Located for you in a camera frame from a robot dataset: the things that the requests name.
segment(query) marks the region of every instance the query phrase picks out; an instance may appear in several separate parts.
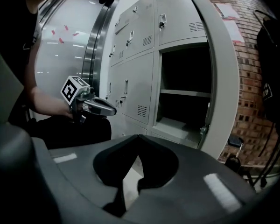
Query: person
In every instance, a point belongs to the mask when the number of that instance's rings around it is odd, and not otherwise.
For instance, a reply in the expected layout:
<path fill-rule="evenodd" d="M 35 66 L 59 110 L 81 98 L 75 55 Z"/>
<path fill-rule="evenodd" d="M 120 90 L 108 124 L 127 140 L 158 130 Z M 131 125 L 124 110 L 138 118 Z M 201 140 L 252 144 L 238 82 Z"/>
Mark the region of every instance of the person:
<path fill-rule="evenodd" d="M 37 87 L 35 60 L 42 35 L 37 13 L 43 1 L 0 0 L 0 53 L 24 85 L 24 92 L 13 108 L 9 122 L 24 128 L 32 137 L 42 138 L 48 148 L 109 140 L 111 126 L 107 119 L 93 115 L 78 126 L 73 122 L 72 113 L 64 100 L 46 95 Z M 51 117 L 39 122 L 33 119 L 27 123 L 23 104 L 36 113 Z"/>

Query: black pants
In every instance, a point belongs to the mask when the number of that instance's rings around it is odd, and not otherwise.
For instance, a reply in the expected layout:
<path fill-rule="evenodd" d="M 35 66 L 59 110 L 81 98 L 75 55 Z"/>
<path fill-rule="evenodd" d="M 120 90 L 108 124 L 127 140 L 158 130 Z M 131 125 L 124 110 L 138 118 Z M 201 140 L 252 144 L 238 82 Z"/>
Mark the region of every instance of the black pants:
<path fill-rule="evenodd" d="M 111 125 L 106 118 L 89 117 L 84 124 L 77 125 L 65 116 L 30 120 L 25 130 L 31 137 L 44 140 L 48 149 L 74 147 L 100 143 L 111 139 Z"/>

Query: red brick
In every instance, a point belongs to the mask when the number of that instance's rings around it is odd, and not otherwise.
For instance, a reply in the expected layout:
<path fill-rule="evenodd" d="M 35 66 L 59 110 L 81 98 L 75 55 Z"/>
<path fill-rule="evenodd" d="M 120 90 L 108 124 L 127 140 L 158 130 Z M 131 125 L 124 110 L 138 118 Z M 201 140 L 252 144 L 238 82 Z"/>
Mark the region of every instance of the red brick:
<path fill-rule="evenodd" d="M 258 137 L 258 132 L 251 131 L 250 136 L 256 138 L 256 137 Z"/>
<path fill-rule="evenodd" d="M 242 128 L 242 129 L 248 129 L 249 128 L 249 124 L 248 123 L 244 123 L 244 122 L 239 122 L 238 123 L 238 127 Z"/>
<path fill-rule="evenodd" d="M 245 52 L 239 52 L 239 56 L 242 58 L 249 58 L 249 54 Z"/>
<path fill-rule="evenodd" d="M 255 118 L 253 121 L 255 124 L 262 125 L 262 119 Z"/>
<path fill-rule="evenodd" d="M 268 141 L 265 155 L 258 157 L 266 142 L 271 122 L 263 118 L 264 107 L 261 94 L 261 68 L 258 56 L 257 35 L 261 24 L 254 17 L 253 10 L 260 9 L 268 12 L 262 0 L 211 0 L 214 3 L 230 3 L 240 18 L 234 19 L 240 29 L 245 43 L 235 43 L 234 49 L 238 58 L 240 74 L 240 92 L 238 113 L 233 124 L 232 133 L 244 139 L 245 145 L 240 154 L 242 164 L 247 166 L 265 165 L 272 148 L 278 138 L 275 130 Z M 233 147 L 226 147 L 219 160 L 226 161 L 230 153 L 236 153 Z"/>
<path fill-rule="evenodd" d="M 248 92 L 242 92 L 242 98 L 253 101 L 254 95 Z"/>
<path fill-rule="evenodd" d="M 271 127 L 272 124 L 273 124 L 273 123 L 272 123 L 271 121 L 266 120 L 266 119 L 264 119 L 263 122 L 262 122 L 262 125 L 264 125 L 264 126 L 270 126 L 270 127 Z"/>

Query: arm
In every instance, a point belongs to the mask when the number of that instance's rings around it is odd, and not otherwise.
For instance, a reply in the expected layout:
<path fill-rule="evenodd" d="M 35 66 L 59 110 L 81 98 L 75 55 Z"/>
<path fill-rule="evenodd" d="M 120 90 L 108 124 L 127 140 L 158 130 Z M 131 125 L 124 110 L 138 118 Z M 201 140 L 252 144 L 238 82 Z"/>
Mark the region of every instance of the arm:
<path fill-rule="evenodd" d="M 35 60 L 41 43 L 41 36 L 31 47 L 29 63 L 25 69 L 25 91 L 29 100 L 30 108 L 44 115 L 64 115 L 72 118 L 68 104 L 58 98 L 44 94 L 36 85 Z"/>

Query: open locker compartment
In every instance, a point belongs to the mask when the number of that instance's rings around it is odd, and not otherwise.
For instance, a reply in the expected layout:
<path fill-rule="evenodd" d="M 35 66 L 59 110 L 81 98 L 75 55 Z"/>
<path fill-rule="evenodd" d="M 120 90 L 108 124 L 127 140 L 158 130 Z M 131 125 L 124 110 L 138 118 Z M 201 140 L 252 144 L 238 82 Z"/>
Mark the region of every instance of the open locker compartment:
<path fill-rule="evenodd" d="M 160 94 L 155 129 L 199 143 L 210 98 Z"/>
<path fill-rule="evenodd" d="M 211 61 L 208 47 L 193 47 L 162 54 L 161 91 L 211 93 Z"/>
<path fill-rule="evenodd" d="M 168 139 L 176 137 L 181 144 L 198 144 L 211 94 L 209 48 L 199 46 L 174 50 L 163 53 L 161 60 L 160 95 L 154 129 Z"/>

